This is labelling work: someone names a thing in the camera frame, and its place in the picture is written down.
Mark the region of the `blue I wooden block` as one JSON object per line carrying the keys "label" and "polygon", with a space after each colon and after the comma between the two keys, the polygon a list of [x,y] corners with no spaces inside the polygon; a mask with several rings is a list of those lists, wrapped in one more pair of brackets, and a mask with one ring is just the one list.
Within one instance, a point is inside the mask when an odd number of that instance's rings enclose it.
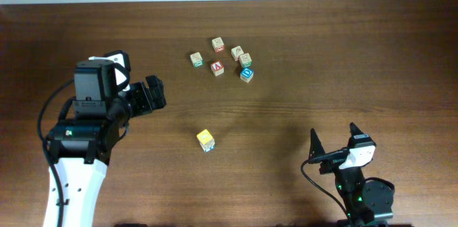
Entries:
{"label": "blue I wooden block", "polygon": [[197,139],[202,148],[210,147],[211,145],[215,144],[215,140],[208,130],[203,130],[202,132],[198,133]]}

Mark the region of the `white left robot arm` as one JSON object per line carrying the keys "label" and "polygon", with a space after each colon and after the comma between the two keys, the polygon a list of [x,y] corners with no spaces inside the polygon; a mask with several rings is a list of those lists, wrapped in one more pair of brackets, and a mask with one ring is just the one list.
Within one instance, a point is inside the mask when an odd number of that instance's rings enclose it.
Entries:
{"label": "white left robot arm", "polygon": [[39,134],[49,165],[45,226],[91,226],[112,149],[129,121],[166,106],[159,78],[131,83],[130,72],[122,50],[77,63],[70,81],[75,95],[49,133]]}

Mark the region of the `blue H wooden block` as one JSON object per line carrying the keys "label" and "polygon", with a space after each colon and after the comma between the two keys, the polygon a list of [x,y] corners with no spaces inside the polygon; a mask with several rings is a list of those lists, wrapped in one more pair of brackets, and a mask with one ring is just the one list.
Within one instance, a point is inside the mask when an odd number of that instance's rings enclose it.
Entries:
{"label": "blue H wooden block", "polygon": [[211,150],[213,150],[214,148],[215,148],[215,145],[211,145],[210,147],[204,147],[203,150],[204,150],[205,153],[208,153]]}

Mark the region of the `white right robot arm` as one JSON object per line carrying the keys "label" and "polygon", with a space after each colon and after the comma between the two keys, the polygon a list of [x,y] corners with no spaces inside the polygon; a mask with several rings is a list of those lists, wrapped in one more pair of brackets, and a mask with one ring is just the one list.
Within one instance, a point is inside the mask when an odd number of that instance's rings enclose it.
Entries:
{"label": "white right robot arm", "polygon": [[[314,129],[311,129],[311,146],[308,159],[301,164],[301,172],[309,182],[332,198],[345,214],[337,226],[387,226],[393,218],[395,186],[381,178],[366,178],[362,168],[374,157],[376,143],[370,135],[362,132],[354,123],[349,124],[350,138],[347,145],[327,153]],[[341,197],[334,195],[315,183],[305,174],[307,164],[319,164],[319,173],[334,174],[335,187]]]}

